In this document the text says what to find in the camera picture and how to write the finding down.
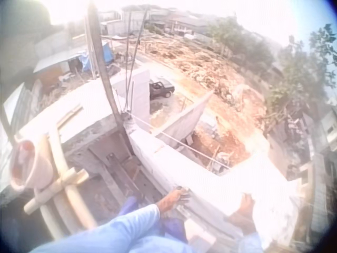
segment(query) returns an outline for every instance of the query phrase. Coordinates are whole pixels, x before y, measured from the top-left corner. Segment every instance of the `window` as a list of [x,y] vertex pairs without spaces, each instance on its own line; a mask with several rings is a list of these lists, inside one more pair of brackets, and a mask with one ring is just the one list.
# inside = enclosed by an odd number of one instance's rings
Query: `window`
[[328,131],[327,131],[327,132],[328,132],[328,134],[329,134],[329,133],[332,133],[332,131],[333,131],[333,126],[332,126],[332,127],[330,127],[330,128],[328,129]]

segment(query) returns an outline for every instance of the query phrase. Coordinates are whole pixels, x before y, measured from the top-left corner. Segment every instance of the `car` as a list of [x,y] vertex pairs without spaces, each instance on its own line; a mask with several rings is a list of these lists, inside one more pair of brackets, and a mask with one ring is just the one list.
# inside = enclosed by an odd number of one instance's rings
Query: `car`
[[150,80],[150,100],[160,96],[169,98],[175,90],[174,85],[161,77],[157,80],[157,82]]

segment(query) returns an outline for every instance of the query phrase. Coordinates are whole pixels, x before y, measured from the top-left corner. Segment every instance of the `building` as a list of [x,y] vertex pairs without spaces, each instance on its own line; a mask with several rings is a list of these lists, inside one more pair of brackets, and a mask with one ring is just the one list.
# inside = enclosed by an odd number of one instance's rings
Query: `building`
[[202,34],[207,31],[207,22],[194,16],[169,16],[165,22],[166,30],[179,36],[194,35],[194,33]]

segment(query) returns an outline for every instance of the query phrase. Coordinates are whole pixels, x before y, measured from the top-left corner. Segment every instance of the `roof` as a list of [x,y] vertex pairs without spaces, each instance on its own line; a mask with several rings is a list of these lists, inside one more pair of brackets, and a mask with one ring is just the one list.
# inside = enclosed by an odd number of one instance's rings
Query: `roof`
[[190,26],[198,26],[198,27],[207,26],[207,22],[205,22],[204,20],[192,17],[172,17],[170,18],[170,21],[184,23]]
[[[102,45],[105,45],[108,43],[107,41],[102,41]],[[50,55],[46,58],[43,58],[39,60],[39,62],[36,64],[36,67],[34,69],[34,73],[43,70],[47,67],[53,66],[57,63],[65,62],[68,60],[71,60],[73,58],[76,58],[80,56],[81,54],[85,53],[87,50],[87,46],[80,46],[71,48],[69,50],[63,50],[61,52],[58,52],[56,54]]]

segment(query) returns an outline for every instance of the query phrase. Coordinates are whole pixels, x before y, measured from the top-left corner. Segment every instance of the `tree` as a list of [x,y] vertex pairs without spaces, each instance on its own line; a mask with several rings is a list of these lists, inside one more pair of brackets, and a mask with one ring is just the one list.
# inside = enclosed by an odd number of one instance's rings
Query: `tree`
[[225,47],[229,48],[234,55],[243,56],[244,68],[250,68],[255,73],[261,74],[274,61],[266,41],[245,31],[238,24],[236,16],[218,20],[216,25],[210,26],[210,33],[215,41],[222,44],[221,55]]
[[330,24],[311,33],[309,51],[304,49],[302,41],[290,36],[289,45],[279,53],[284,81],[271,89],[268,99],[268,130],[277,121],[275,117],[282,120],[286,116],[287,106],[296,111],[324,99],[326,87],[335,88],[335,72],[329,67],[337,66],[335,40]]
[[222,45],[221,56],[225,47],[231,50],[240,43],[242,39],[243,27],[238,24],[236,16],[222,18],[217,21],[216,25],[210,26],[210,33],[216,42]]
[[251,33],[244,34],[242,53],[245,56],[243,66],[261,75],[274,62],[274,57],[265,40],[257,39]]

